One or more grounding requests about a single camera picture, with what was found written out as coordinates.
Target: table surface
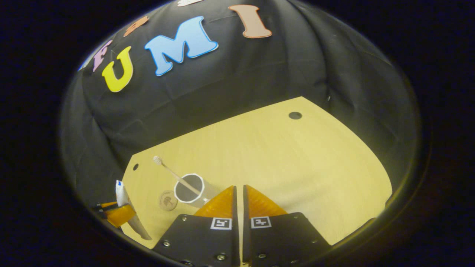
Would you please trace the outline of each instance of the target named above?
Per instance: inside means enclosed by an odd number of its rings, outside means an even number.
[[[291,112],[303,116],[291,119]],[[152,240],[140,238],[128,224],[122,229],[148,248],[155,246],[179,214],[198,210],[184,203],[172,211],[159,207],[160,195],[173,190],[176,180],[153,162],[155,155],[178,175],[197,173],[219,190],[237,186],[241,244],[244,184],[288,213],[302,212],[330,245],[378,216],[392,194],[386,171],[366,144],[319,106],[298,97],[132,156],[123,183]]]

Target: black fabric backdrop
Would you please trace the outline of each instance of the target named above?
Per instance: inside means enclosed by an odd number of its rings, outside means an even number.
[[[242,35],[228,6],[252,4],[269,38]],[[149,21],[112,36],[104,61],[79,71],[61,120],[61,149],[71,183],[87,205],[115,199],[130,157],[206,125],[283,100],[304,96],[356,133],[385,167],[395,190],[418,148],[415,98],[395,66],[357,31],[305,3],[286,0],[206,0],[186,7],[171,2],[147,13]],[[155,75],[145,44],[175,38],[178,26],[203,16],[219,48]],[[130,83],[112,93],[101,76],[131,46]],[[114,65],[121,77],[121,64]]]

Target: toothbrush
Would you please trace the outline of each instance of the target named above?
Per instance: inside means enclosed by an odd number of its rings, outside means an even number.
[[[192,187],[188,182],[186,182],[182,177],[178,176],[176,173],[174,173],[172,170],[170,170],[170,168],[168,168],[165,164],[163,164],[163,161],[162,159],[159,157],[159,156],[154,156],[153,157],[153,161],[157,164],[157,165],[162,165],[163,167],[165,167],[165,169],[167,169],[169,172],[172,173],[172,175],[177,179],[177,181],[179,183],[181,183],[182,185],[186,186],[186,188],[190,189],[193,193],[195,193],[197,196],[200,195],[200,192],[198,190],[196,190],[194,187]]]

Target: circular sticker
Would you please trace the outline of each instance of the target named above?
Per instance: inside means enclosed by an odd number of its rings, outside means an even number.
[[[160,196],[160,208],[162,210],[171,211],[177,206],[178,199],[172,190],[165,190]]]

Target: blue letter m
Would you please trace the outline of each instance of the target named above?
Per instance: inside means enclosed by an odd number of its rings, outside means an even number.
[[[177,63],[183,62],[185,43],[188,46],[188,57],[199,57],[218,48],[218,43],[209,39],[201,21],[203,16],[189,19],[180,24],[175,40],[159,35],[150,40],[145,49],[150,50],[157,65],[157,76],[162,76],[173,67],[173,63],[165,60],[165,55]]]

